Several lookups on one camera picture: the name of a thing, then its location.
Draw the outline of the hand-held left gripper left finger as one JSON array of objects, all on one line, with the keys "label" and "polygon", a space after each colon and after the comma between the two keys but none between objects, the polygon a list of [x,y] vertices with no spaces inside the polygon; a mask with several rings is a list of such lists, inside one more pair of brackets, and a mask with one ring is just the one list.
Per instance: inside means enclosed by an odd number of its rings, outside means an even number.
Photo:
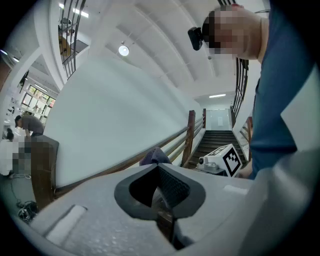
[{"label": "hand-held left gripper left finger", "polygon": [[90,179],[41,210],[31,228],[51,244],[79,256],[170,256],[175,248],[154,220],[125,213],[116,185],[148,166]]}]

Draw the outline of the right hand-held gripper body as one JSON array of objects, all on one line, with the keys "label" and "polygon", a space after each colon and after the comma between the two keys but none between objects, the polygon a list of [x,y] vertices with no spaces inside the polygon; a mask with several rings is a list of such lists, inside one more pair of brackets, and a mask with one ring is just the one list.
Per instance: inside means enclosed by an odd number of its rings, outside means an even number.
[{"label": "right hand-held gripper body", "polygon": [[214,151],[199,157],[197,169],[212,175],[235,177],[243,166],[232,144],[218,147]]}]

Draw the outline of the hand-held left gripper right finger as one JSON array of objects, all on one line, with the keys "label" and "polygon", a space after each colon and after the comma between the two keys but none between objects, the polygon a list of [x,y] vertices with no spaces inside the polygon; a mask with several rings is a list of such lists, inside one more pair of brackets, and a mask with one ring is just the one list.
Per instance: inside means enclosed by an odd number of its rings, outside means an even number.
[{"label": "hand-held left gripper right finger", "polygon": [[261,256],[266,250],[262,210],[267,177],[255,180],[157,166],[157,182],[172,214],[160,256]]}]

